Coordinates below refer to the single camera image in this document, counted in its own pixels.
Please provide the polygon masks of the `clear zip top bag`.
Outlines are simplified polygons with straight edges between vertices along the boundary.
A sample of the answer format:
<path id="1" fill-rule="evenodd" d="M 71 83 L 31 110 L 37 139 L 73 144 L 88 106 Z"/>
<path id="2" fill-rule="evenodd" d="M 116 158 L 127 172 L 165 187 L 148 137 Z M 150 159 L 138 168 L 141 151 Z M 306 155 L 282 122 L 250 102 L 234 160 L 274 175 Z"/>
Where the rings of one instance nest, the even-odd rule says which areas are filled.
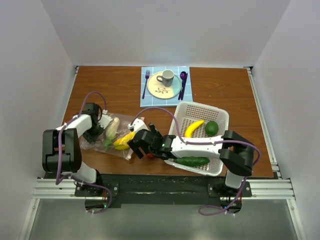
<path id="1" fill-rule="evenodd" d="M 108 113 L 108 115 L 112 120 L 104 132 L 93 143 L 89 143 L 86 139 L 81 137 L 79 139 L 80 148 L 82 150 L 95 150 L 97 152 L 121 157 L 129 161 L 132 158 L 133 151 L 130 148 L 124 149 L 123 146 L 114 146 L 114 142 L 131 132 L 128 129 L 128 125 L 132 122 L 134 117 L 118 113 Z"/>

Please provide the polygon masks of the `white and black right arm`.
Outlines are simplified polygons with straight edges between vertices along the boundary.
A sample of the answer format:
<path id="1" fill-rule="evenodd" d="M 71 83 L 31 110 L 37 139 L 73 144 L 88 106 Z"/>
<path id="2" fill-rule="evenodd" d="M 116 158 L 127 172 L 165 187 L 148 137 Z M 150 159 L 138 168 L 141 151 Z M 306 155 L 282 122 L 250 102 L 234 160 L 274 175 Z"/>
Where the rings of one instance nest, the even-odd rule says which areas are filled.
<path id="1" fill-rule="evenodd" d="M 161 135 L 153 124 L 147 126 L 139 119 L 127 127 L 134 132 L 128 145 L 140 159 L 151 154 L 164 161 L 183 157 L 221 160 L 227 167 L 222 189 L 230 197 L 235 196 L 241 190 L 243 181 L 252 175 L 254 152 L 260 153 L 255 145 L 232 130 L 215 137 L 187 138 Z"/>

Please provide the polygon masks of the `green felt fake food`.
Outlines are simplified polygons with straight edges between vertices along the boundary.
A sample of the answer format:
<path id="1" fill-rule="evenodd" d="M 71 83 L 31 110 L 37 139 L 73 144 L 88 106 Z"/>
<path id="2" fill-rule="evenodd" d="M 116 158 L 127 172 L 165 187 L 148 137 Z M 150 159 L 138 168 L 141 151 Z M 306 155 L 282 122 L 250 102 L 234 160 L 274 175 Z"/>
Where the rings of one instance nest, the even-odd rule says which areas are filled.
<path id="1" fill-rule="evenodd" d="M 214 121 L 208 121 L 207 124 L 205 125 L 205 133 L 209 137 L 215 136 L 219 131 L 219 125 Z"/>

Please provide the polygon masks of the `pale white-green fake vegetable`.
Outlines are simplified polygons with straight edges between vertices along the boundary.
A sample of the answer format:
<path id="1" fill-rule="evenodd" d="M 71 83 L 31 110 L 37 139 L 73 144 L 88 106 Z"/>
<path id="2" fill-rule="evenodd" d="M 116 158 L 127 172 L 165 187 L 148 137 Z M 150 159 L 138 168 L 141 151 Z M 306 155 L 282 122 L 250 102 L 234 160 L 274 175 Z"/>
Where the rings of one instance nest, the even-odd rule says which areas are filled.
<path id="1" fill-rule="evenodd" d="M 105 131 L 104 149 L 107 150 L 116 137 L 118 127 L 120 125 L 120 119 L 115 117 L 108 125 Z"/>

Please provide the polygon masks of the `dark green felt cucumber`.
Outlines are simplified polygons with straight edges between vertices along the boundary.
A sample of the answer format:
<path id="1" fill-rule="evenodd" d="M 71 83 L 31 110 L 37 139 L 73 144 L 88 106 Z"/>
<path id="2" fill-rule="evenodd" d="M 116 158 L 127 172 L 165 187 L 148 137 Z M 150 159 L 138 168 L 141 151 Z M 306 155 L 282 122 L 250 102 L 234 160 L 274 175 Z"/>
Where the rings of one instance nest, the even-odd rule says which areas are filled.
<path id="1" fill-rule="evenodd" d="M 198 167 L 208 164 L 210 162 L 210 159 L 207 157 L 185 156 L 176 158 L 173 160 L 173 162 L 187 167 Z"/>

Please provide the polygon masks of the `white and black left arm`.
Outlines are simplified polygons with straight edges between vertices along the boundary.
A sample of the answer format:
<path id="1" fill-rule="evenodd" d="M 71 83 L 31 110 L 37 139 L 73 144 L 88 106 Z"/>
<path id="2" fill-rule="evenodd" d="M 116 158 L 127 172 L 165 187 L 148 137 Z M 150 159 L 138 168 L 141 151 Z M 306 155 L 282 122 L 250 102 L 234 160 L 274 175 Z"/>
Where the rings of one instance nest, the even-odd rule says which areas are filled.
<path id="1" fill-rule="evenodd" d="M 82 160 L 79 138 L 95 143 L 112 118 L 98 104 L 84 104 L 71 120 L 55 129 L 48 129 L 42 135 L 42 168 L 55 174 L 55 184 L 72 179 L 92 196 L 99 196 L 104 184 L 98 170 L 89 167 Z"/>

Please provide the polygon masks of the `small yellow banana bunch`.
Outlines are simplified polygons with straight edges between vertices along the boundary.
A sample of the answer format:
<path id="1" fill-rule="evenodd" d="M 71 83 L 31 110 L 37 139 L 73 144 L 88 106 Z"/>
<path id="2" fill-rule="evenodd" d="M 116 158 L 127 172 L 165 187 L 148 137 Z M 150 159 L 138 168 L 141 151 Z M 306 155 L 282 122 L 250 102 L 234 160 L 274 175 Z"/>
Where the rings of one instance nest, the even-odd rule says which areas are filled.
<path id="1" fill-rule="evenodd" d="M 113 143 L 114 148 L 119 151 L 129 149 L 130 146 L 128 145 L 128 142 L 134 138 L 135 134 L 136 134 L 136 132 L 132 131 L 132 132 L 128 133 L 127 135 L 117 139 Z"/>

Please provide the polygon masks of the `yellow fake banana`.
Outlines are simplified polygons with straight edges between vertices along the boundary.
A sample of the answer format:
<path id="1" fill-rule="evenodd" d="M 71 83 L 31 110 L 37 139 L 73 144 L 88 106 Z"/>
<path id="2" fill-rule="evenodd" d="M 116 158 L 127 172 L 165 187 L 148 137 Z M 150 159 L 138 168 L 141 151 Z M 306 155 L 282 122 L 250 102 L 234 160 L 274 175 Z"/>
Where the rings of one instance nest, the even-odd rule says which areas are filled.
<path id="1" fill-rule="evenodd" d="M 191 138 L 193 135 L 193 132 L 200 127 L 205 121 L 204 120 L 198 120 L 196 122 L 193 122 L 191 125 L 189 125 L 184 133 L 185 138 Z"/>

